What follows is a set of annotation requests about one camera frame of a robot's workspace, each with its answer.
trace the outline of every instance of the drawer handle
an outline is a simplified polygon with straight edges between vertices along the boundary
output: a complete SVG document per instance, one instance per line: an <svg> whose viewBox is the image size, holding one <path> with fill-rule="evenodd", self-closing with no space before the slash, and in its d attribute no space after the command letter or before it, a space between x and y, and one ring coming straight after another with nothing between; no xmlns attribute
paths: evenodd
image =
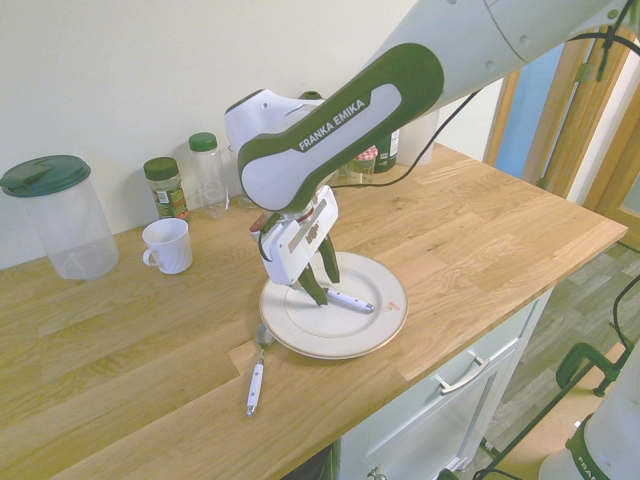
<svg viewBox="0 0 640 480"><path fill-rule="evenodd" d="M487 358L486 360L483 360L480 357L475 357L473 359L473 361L475 363L477 363L480 366L480 368L478 368L478 370L473 372L468 377L465 377L462 380L460 380L458 383L454 383L453 385L449 385L442 378L440 378L440 376L436 376L438 378L438 381L440 382L440 386L442 387L442 390L440 390L440 394L442 396L449 395L450 393L453 393L453 392L455 392L457 390L460 390L462 387L464 387L468 383L472 382L476 377L478 377L478 375L480 375L482 372L484 372L484 370L489 366L489 363L491 363L491 359L490 358Z"/></svg>

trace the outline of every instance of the spice jar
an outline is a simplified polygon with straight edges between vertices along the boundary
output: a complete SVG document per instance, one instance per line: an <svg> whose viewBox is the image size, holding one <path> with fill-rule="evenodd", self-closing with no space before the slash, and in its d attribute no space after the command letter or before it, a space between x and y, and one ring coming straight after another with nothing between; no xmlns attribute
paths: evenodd
<svg viewBox="0 0 640 480"><path fill-rule="evenodd" d="M171 157L154 158L143 168L160 218L181 218L188 222L189 209L176 161Z"/></svg>

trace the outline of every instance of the door frame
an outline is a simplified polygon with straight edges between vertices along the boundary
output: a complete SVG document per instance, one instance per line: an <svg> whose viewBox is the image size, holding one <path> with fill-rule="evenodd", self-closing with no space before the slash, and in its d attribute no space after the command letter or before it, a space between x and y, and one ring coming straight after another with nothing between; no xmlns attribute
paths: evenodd
<svg viewBox="0 0 640 480"><path fill-rule="evenodd" d="M629 162L629 159L622 158L622 152L624 152L629 140L631 140L631 136L636 127L636 124L640 121L640 85L636 87L636 92L625 111L624 116L622 117L622 121L620 122L620 126L616 131L613 140L611 141L611 145L609 146L609 150L607 150L607 154L602 161L602 165L600 165L600 169L596 174L595 179L593 180L593 184L589 189L589 193L587 194L587 198L583 203L583 207L592 211L596 211L598 208L598 204L602 200L604 192L607 188L607 185L611 181L613 177L613 173L615 172L618 166L623 168L627 168L628 165L624 164L624 162Z"/></svg>
<svg viewBox="0 0 640 480"><path fill-rule="evenodd" d="M635 39L633 32L628 29L621 29L620 35ZM569 194L629 54L627 48L614 44L609 52L603 80L580 82L576 87L576 82L580 80L580 65L589 63L597 71L603 42L575 41L565 44L524 167L523 180L563 198ZM501 88L484 156L485 163L492 166L495 166L498 158L519 77L519 70L505 77Z"/></svg>

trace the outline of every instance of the green lid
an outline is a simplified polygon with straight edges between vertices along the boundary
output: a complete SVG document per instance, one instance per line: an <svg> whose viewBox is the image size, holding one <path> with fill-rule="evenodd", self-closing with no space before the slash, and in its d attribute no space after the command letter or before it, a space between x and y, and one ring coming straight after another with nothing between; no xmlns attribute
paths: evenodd
<svg viewBox="0 0 640 480"><path fill-rule="evenodd" d="M208 152L218 148L218 140L213 133L196 133L189 137L189 148L194 152Z"/></svg>
<svg viewBox="0 0 640 480"><path fill-rule="evenodd" d="M168 180L180 173L178 164L171 157L153 158L146 162L143 168L144 176L155 182Z"/></svg>
<svg viewBox="0 0 640 480"><path fill-rule="evenodd" d="M322 95L320 95L318 92L314 92L313 90L310 90L300 95L300 98L302 100L322 100Z"/></svg>
<svg viewBox="0 0 640 480"><path fill-rule="evenodd" d="M0 178L2 191L12 197L40 197L79 184L91 173L82 159L52 155L21 163Z"/></svg>

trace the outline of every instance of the franka emika robot arm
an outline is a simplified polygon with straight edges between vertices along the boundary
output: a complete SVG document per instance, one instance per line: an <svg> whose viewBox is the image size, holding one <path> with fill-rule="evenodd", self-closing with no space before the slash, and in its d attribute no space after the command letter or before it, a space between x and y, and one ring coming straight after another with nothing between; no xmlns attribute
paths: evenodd
<svg viewBox="0 0 640 480"><path fill-rule="evenodd" d="M327 100L249 95L225 114L245 193L272 215L258 228L271 280L300 281L320 304L320 251L339 282L328 237L338 207L322 186L381 138L476 91L587 30L618 22L640 34L640 0L419 0L365 68Z"/></svg>

